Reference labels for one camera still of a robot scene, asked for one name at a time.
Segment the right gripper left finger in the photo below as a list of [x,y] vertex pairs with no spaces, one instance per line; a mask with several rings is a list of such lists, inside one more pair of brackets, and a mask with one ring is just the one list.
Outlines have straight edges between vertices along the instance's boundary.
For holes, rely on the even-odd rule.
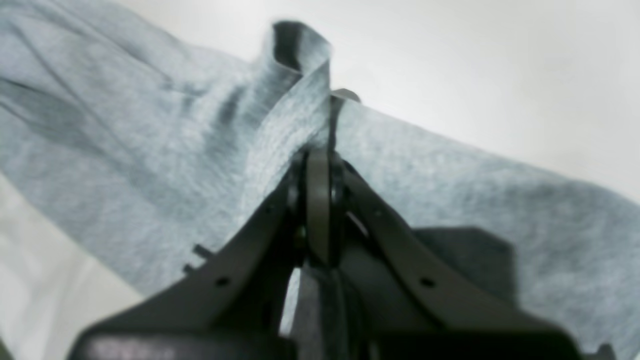
[[308,204],[329,204],[329,151],[295,155],[276,189],[218,253],[142,303],[84,330],[70,360],[296,360],[297,344],[280,335],[290,276],[326,255],[322,219],[313,249]]

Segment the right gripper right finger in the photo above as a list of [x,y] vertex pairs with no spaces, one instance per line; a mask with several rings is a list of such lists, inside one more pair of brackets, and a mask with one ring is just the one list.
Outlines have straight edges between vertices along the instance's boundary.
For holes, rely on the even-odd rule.
[[499,300],[424,246],[336,152],[327,155],[330,265],[355,360],[580,360],[558,326]]

